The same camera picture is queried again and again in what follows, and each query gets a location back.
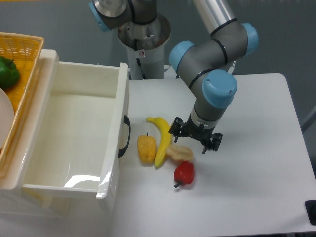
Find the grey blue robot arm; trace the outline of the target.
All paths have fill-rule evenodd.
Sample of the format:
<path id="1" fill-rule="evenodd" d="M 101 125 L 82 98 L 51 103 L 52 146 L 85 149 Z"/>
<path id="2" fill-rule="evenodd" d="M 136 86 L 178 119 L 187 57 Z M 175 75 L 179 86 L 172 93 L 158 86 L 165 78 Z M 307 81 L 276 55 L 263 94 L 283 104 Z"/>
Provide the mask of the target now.
<path id="1" fill-rule="evenodd" d="M 223 67 L 255 51 L 259 39 L 256 29 L 240 23 L 226 1 L 194 4 L 210 40 L 198 46 L 182 41 L 169 54 L 171 67 L 196 98 L 188 120 L 176 118 L 169 133 L 198 140 L 205 151 L 216 151 L 222 134 L 214 133 L 214 128 L 237 91 L 235 77 Z M 163 78 L 171 26 L 158 13 L 155 0 L 93 0 L 89 8 L 102 31 L 117 30 L 133 80 Z"/>

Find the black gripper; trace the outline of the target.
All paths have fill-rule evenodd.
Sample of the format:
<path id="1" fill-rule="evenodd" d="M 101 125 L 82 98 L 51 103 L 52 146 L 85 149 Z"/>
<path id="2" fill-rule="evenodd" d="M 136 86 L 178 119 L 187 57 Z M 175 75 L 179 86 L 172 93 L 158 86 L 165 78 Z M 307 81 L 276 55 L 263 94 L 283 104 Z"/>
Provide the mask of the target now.
<path id="1" fill-rule="evenodd" d="M 200 141 L 204 146 L 202 153 L 205 154 L 209 150 L 218 151 L 221 144 L 223 134 L 212 133 L 213 130 L 214 127 L 208 129 L 204 124 L 195 125 L 191 118 L 188 118 L 185 123 L 181 118 L 176 117 L 169 129 L 169 133 L 174 137 L 174 143 L 180 137 L 190 137 Z"/>

